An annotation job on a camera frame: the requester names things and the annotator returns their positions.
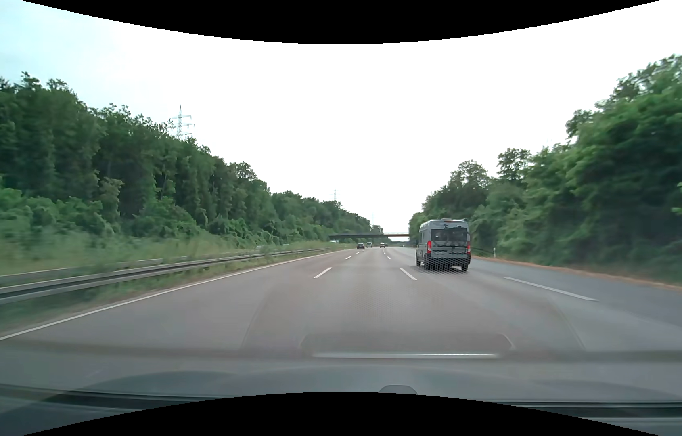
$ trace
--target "asphalt road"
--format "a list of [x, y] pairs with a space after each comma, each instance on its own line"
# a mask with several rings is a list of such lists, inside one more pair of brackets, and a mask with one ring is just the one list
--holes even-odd
[[[0, 341], [0, 382], [75, 389], [158, 371], [288, 368], [295, 362], [269, 353], [298, 350], [307, 335], [321, 342], [386, 334], [397, 334], [399, 342], [389, 345], [404, 353], [425, 339], [439, 348], [442, 338], [503, 336], [518, 351], [542, 353], [542, 361], [434, 365], [682, 396], [682, 362], [576, 364], [558, 357], [682, 351], [682, 292], [480, 258], [467, 273], [430, 272], [404, 247], [283, 262], [40, 326]], [[489, 354], [496, 346], [483, 339], [477, 345], [466, 351]]]

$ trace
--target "overpass bridge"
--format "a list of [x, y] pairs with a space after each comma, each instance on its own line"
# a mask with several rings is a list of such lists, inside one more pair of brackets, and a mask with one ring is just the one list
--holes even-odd
[[331, 240], [336, 239], [346, 239], [349, 238], [359, 238], [359, 237], [369, 237], [369, 238], [385, 238], [385, 237], [408, 237], [408, 233], [336, 233], [329, 234], [328, 237]]

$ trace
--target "camper van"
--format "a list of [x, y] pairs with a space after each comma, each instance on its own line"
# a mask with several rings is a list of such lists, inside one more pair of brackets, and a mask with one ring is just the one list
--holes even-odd
[[465, 220], [430, 220], [419, 227], [416, 266], [458, 266], [467, 272], [471, 262], [471, 234]]

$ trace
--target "white lane marking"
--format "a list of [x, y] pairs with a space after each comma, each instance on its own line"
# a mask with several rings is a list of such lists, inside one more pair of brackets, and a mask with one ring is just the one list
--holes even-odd
[[141, 296], [141, 297], [136, 298], [136, 299], [134, 299], [134, 300], [128, 300], [128, 301], [118, 302], [118, 303], [113, 304], [113, 305], [111, 305], [111, 306], [105, 306], [105, 307], [101, 307], [101, 308], [96, 309], [96, 310], [92, 310], [92, 311], [90, 311], [90, 312], [80, 313], [80, 314], [78, 314], [78, 315], [75, 315], [75, 316], [73, 316], [73, 317], [68, 317], [68, 318], [65, 318], [65, 319], [63, 319], [63, 320], [58, 320], [58, 321], [54, 321], [54, 322], [52, 322], [52, 323], [43, 324], [43, 325], [41, 325], [41, 326], [32, 327], [32, 328], [30, 328], [30, 329], [26, 329], [26, 330], [23, 330], [23, 331], [17, 331], [17, 332], [15, 332], [15, 333], [11, 333], [11, 334], [8, 334], [8, 335], [6, 335], [6, 336], [0, 337], [0, 341], [4, 341], [4, 340], [6, 340], [6, 339], [10, 339], [11, 337], [20, 336], [20, 335], [22, 335], [22, 334], [31, 333], [31, 332], [33, 332], [33, 331], [38, 331], [38, 330], [40, 330], [40, 329], [44, 329], [44, 328], [46, 328], [46, 327], [51, 327], [51, 326], [54, 326], [54, 325], [56, 325], [56, 324], [65, 323], [65, 322], [67, 322], [67, 321], [76, 320], [76, 319], [78, 319], [78, 318], [83, 318], [83, 317], [85, 317], [85, 316], [87, 316], [87, 315], [92, 315], [92, 314], [94, 314], [94, 313], [104, 312], [105, 310], [110, 310], [110, 309], [115, 309], [116, 307], [125, 306], [126, 304], [131, 304], [132, 302], [147, 300], [148, 298], [153, 298], [154, 296], [161, 296], [161, 295], [167, 294], [167, 293], [169, 293], [169, 292], [174, 292], [174, 291], [179, 291], [179, 290], [181, 290], [181, 289], [190, 288], [191, 286], [203, 285], [203, 284], [205, 284], [205, 283], [214, 282], [214, 281], [216, 281], [216, 280], [228, 279], [229, 277], [233, 277], [234, 275], [251, 273], [251, 272], [253, 272], [253, 271], [258, 271], [258, 270], [260, 270], [260, 269], [271, 268], [272, 266], [277, 266], [277, 265], [280, 265], [280, 264], [288, 264], [288, 263], [290, 263], [290, 262], [302, 261], [302, 260], [304, 260], [304, 259], [316, 258], [316, 257], [318, 257], [318, 256], [324, 256], [324, 255], [326, 255], [326, 254], [331, 254], [331, 253], [336, 253], [336, 252], [328, 252], [328, 253], [322, 253], [322, 254], [315, 254], [315, 255], [313, 255], [313, 256], [307, 256], [307, 257], [305, 257], [305, 258], [297, 258], [297, 259], [292, 259], [291, 261], [284, 261], [284, 262], [278, 262], [278, 263], [275, 263], [275, 264], [268, 264], [268, 265], [264, 265], [264, 266], [259, 266], [259, 267], [257, 267], [257, 268], [247, 269], [247, 270], [244, 270], [244, 271], [239, 271], [239, 272], [235, 272], [235, 273], [228, 274], [228, 275], [223, 275], [222, 277], [215, 277], [215, 278], [213, 278], [213, 279], [201, 280], [200, 282], [190, 283], [190, 284], [188, 284], [188, 285], [182, 285], [182, 286], [179, 286], [179, 287], [177, 287], [177, 288], [167, 289], [167, 290], [165, 290], [165, 291], [161, 291], [161, 292], [158, 292], [158, 293], [150, 294], [150, 295], [148, 295], [148, 296]]
[[326, 269], [325, 271], [323, 271], [323, 272], [321, 272], [321, 273], [315, 275], [314, 278], [316, 279], [316, 278], [319, 277], [320, 275], [325, 274], [326, 272], [330, 271], [331, 268], [333, 268], [333, 267], [332, 267], [332, 266], [331, 266], [331, 267], [328, 267], [328, 269]]
[[403, 268], [400, 268], [401, 271], [403, 271], [403, 274], [406, 274], [408, 277], [411, 277], [411, 280], [416, 280], [416, 278], [413, 275], [410, 275], [408, 271], [405, 271]]
[[562, 291], [561, 289], [549, 288], [548, 286], [538, 285], [537, 283], [525, 282], [524, 280], [514, 279], [512, 277], [506, 277], [506, 279], [513, 280], [514, 282], [525, 283], [525, 284], [530, 285], [530, 286], [537, 286], [538, 288], [548, 289], [549, 291], [553, 291], [553, 292], [559, 292], [560, 294], [564, 294], [566, 296], [573, 296], [575, 298], [580, 298], [582, 300], [597, 301], [597, 300], [595, 300], [593, 298], [589, 298], [587, 296], [579, 296], [578, 294], [573, 294], [572, 292]]

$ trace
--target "overcast sky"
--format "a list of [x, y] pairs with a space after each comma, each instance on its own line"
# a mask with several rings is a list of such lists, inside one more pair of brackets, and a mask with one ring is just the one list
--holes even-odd
[[457, 164], [496, 173], [508, 147], [564, 139], [618, 78], [682, 53], [682, 1], [566, 23], [406, 44], [228, 40], [0, 0], [0, 76], [59, 78], [94, 107], [188, 128], [272, 192], [333, 199], [406, 231]]

